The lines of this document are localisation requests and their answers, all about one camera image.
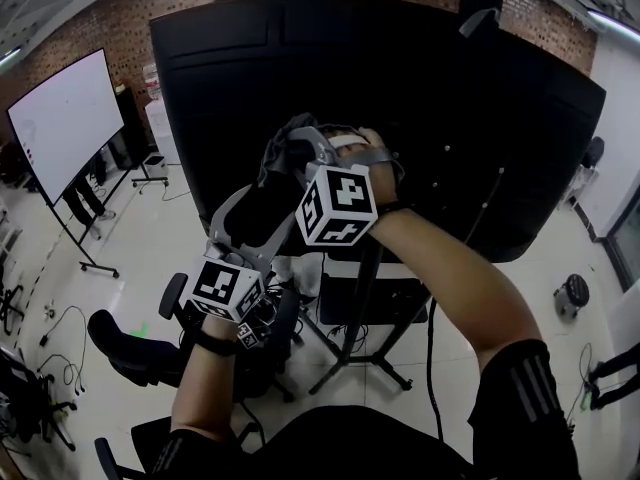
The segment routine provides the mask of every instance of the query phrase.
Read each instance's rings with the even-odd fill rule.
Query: ceiling light
[[[589,11],[589,15],[598,23],[600,23],[601,25],[604,25],[608,29],[613,29],[616,32],[622,34],[623,36],[628,37],[629,39],[632,39],[633,41],[640,43],[639,31],[621,23],[618,20],[610,18],[606,14],[602,14],[601,12],[598,12],[598,11]]]
[[[9,59],[11,59],[12,57],[15,57],[16,54],[20,51],[20,48],[16,48],[15,50],[7,53],[4,57],[0,58],[0,66],[2,66],[4,63],[6,63]]]

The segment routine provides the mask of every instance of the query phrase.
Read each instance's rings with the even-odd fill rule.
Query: black wristband
[[[196,344],[207,349],[209,352],[218,354],[219,356],[229,357],[236,353],[237,342],[219,340],[218,338],[209,336],[206,332],[200,329],[196,335]]]
[[[411,209],[413,205],[407,204],[404,201],[394,201],[393,203],[383,204],[376,208],[378,211],[378,218],[391,212],[397,212],[399,210]]]

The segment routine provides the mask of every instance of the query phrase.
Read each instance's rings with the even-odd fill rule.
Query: tiled floor
[[[187,189],[181,169],[172,167],[167,195],[180,194]],[[18,338],[18,345],[29,366],[39,366],[54,352],[64,354],[74,362],[81,359],[82,320],[76,315],[65,318],[51,335],[46,349],[38,347],[40,337],[52,325],[43,319],[44,304],[51,300],[58,311],[71,304],[77,305],[87,318],[94,311],[106,308],[123,330],[146,329],[147,337],[177,344],[178,323],[160,318],[158,304],[173,273],[188,271],[193,258],[203,252],[206,237],[191,197],[163,202],[163,192],[162,185],[154,184],[139,194],[129,182],[124,183],[108,205],[118,213],[117,219],[103,226],[100,242],[91,238],[85,240],[96,261],[118,268],[121,277],[117,280],[97,272],[80,271],[77,265],[80,253],[68,237],[58,240],[60,227],[38,194],[3,193],[12,209],[12,218],[24,228],[15,248],[18,264],[7,283],[13,286],[20,278],[25,285],[21,301],[23,307],[46,263],[30,297]],[[58,206],[66,221],[69,212],[65,203]],[[75,233],[81,231],[81,226],[75,221],[72,221],[71,228]],[[47,260],[47,253],[56,242]],[[521,259],[499,268],[522,291],[538,320],[551,349],[560,400],[568,411],[581,386],[578,361],[584,345],[587,342],[592,344],[594,361],[609,357],[612,351],[604,310],[615,304],[621,292],[611,265],[601,248],[589,241],[577,216],[561,210],[554,212],[536,242]],[[326,270],[334,274],[354,275],[355,265],[337,265],[328,260]],[[556,318],[552,294],[573,272],[586,279],[592,297],[575,324],[567,326]],[[393,266],[383,274],[391,277],[406,275],[407,272],[402,266]],[[384,326],[372,327],[366,350],[375,350],[388,331]],[[345,368],[318,395],[309,396],[309,387],[333,361],[308,329],[303,330],[302,336],[305,345],[295,350],[283,377],[283,382],[295,390],[297,400],[285,405],[277,392],[269,392],[262,399],[248,401],[249,407],[262,421],[267,437],[273,436],[305,410],[326,404],[367,405],[435,434],[435,418],[426,388],[426,324],[413,325],[388,355],[401,375],[413,379],[414,387],[409,392],[400,391],[377,367],[353,366]],[[65,426],[78,449],[70,453],[62,449],[56,439],[53,445],[33,440],[29,447],[34,458],[30,461],[18,459],[19,463],[29,471],[31,478],[103,478],[93,447],[93,440],[103,436],[109,439],[121,465],[139,468],[130,429],[167,416],[175,390],[166,386],[140,388],[133,385],[111,368],[90,339],[82,373],[86,393],[76,397],[73,386],[64,385],[63,366],[62,362],[52,361],[45,370],[58,379],[55,385],[58,400],[77,398],[78,411],[66,418]],[[433,365],[435,394],[446,441],[469,460],[472,431],[466,419],[473,407],[478,382],[477,364],[469,344],[438,310]],[[613,405],[598,413],[582,412],[579,402],[573,417],[583,477],[615,478],[613,471],[619,449],[618,408]],[[246,420],[246,415],[238,408],[234,414],[234,426],[240,429]],[[257,440],[251,436],[246,448],[256,446]]]

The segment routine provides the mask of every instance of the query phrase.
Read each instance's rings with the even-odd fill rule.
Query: hand
[[[364,151],[367,148],[375,149],[384,147],[384,142],[382,142],[382,138],[376,131],[369,128],[360,128],[358,129],[358,133],[367,140],[369,145],[352,144],[351,146],[343,146],[338,148],[338,156],[343,158],[350,154]],[[336,133],[332,136],[335,137],[338,135],[343,134]],[[398,200],[398,196],[396,195],[396,179],[393,174],[391,162],[383,162],[369,166],[369,180],[371,181],[376,206],[382,206],[383,204],[393,203]]]

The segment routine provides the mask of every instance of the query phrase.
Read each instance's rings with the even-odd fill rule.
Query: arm
[[[382,147],[373,130],[360,133],[372,147]],[[363,146],[342,148],[341,155]],[[376,203],[396,200],[393,170],[370,170]],[[480,369],[505,346],[540,339],[526,302],[497,268],[476,252],[410,210],[384,215],[371,235],[393,252],[427,286],[440,307],[473,346]]]
[[[236,341],[238,326],[207,316],[202,330],[220,340]],[[223,442],[231,436],[235,356],[222,357],[194,345],[171,412],[171,430],[187,429]]]

